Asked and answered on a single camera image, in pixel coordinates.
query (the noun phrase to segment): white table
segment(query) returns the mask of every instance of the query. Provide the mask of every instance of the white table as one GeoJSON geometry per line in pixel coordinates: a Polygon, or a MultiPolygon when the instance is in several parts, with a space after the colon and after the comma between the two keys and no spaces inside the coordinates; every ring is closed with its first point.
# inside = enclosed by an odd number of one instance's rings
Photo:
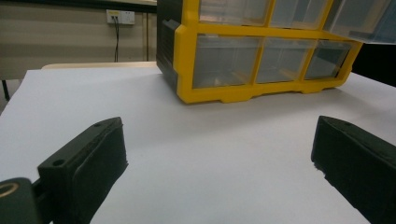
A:
{"type": "Polygon", "coordinates": [[[130,165],[92,223],[368,221],[314,168],[319,115],[396,145],[396,89],[352,74],[338,88],[185,105],[160,70],[28,71],[0,117],[0,179],[37,165],[93,123],[120,116],[130,165]]]}

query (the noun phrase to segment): black rubber pad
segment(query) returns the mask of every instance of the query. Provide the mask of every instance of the black rubber pad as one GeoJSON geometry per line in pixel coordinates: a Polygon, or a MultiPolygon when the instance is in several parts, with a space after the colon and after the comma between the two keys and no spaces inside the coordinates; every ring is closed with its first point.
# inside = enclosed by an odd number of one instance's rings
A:
{"type": "Polygon", "coordinates": [[[46,159],[38,172],[54,223],[90,223],[127,165],[120,118],[92,125],[46,159]]]}
{"type": "Polygon", "coordinates": [[[396,147],[363,129],[319,117],[311,160],[371,223],[396,223],[396,147]]]}

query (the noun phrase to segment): electrical outlet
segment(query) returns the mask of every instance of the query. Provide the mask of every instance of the electrical outlet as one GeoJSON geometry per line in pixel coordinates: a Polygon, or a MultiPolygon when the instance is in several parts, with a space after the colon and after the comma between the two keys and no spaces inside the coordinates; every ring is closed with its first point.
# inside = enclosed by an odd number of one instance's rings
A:
{"type": "Polygon", "coordinates": [[[119,24],[134,24],[134,12],[132,11],[118,11],[118,10],[106,10],[107,23],[114,24],[114,19],[117,19],[119,24]]]}
{"type": "Polygon", "coordinates": [[[114,19],[117,19],[121,23],[121,13],[118,10],[106,10],[107,23],[114,23],[114,19]]]}
{"type": "Polygon", "coordinates": [[[122,11],[121,12],[121,24],[134,24],[134,12],[122,11]]]}

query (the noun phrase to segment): yellow frame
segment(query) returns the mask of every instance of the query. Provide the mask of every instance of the yellow frame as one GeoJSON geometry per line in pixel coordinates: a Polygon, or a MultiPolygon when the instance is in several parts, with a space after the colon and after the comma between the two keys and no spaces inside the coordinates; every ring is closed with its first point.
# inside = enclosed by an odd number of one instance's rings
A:
{"type": "Polygon", "coordinates": [[[302,93],[311,93],[322,91],[327,88],[341,86],[347,81],[349,73],[352,71],[352,64],[355,61],[361,49],[362,43],[351,39],[343,38],[337,35],[322,31],[326,17],[331,9],[332,0],[324,10],[324,15],[318,30],[294,30],[268,27],[269,19],[275,8],[276,0],[272,0],[269,5],[267,19],[263,27],[258,26],[237,26],[223,24],[208,24],[199,22],[199,4],[198,0],[184,0],[181,25],[175,32],[174,48],[174,69],[178,73],[177,77],[177,95],[186,103],[197,103],[206,101],[220,100],[223,103],[246,101],[254,96],[265,93],[275,93],[284,91],[299,91],[302,93]],[[336,41],[346,41],[353,43],[346,59],[339,70],[337,77],[305,80],[304,75],[314,54],[314,49],[308,51],[307,59],[303,66],[301,76],[290,82],[275,83],[255,83],[254,79],[260,66],[260,58],[257,59],[253,68],[253,79],[250,83],[240,86],[225,86],[213,88],[192,88],[192,79],[194,71],[195,51],[198,34],[215,34],[215,35],[233,35],[233,36],[276,36],[284,38],[304,38],[312,40],[328,39],[336,41]]]}

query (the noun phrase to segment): gray wall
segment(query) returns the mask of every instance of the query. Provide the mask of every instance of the gray wall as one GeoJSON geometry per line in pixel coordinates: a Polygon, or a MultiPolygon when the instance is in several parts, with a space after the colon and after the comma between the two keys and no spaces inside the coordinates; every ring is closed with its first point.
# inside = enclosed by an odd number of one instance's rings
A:
{"type": "MultiPolygon", "coordinates": [[[[156,15],[120,27],[119,62],[155,61],[156,15]]],[[[111,63],[116,31],[102,9],[0,2],[0,79],[51,63],[111,63]]]]}

